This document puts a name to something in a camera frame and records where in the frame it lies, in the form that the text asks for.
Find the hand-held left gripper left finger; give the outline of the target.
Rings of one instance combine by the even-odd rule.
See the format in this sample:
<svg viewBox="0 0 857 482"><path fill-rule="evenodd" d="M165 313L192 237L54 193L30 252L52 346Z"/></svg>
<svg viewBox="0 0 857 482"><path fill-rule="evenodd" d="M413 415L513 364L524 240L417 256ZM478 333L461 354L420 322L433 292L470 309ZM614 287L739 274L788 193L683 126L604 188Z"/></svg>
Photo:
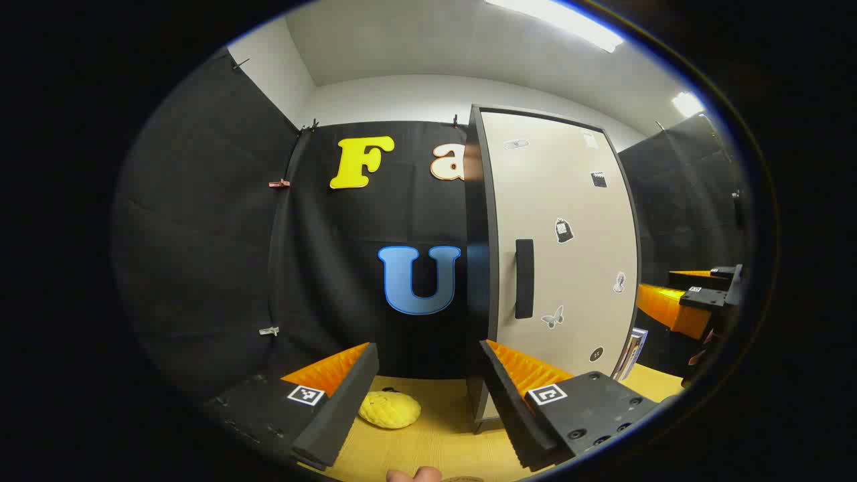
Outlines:
<svg viewBox="0 0 857 482"><path fill-rule="evenodd" d="M261 372L202 403L202 412L269 460L332 467L379 369L362 343L296 372Z"/></svg>

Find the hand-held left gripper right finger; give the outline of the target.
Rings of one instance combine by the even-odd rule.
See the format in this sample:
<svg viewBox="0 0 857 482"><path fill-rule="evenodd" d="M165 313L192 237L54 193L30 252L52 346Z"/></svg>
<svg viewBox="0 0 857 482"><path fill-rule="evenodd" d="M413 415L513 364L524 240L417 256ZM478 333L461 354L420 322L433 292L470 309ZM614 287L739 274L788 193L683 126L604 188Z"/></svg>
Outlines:
<svg viewBox="0 0 857 482"><path fill-rule="evenodd" d="M479 342L478 366L521 466L532 472L599 451L658 407L612 376L571 376L489 339Z"/></svg>

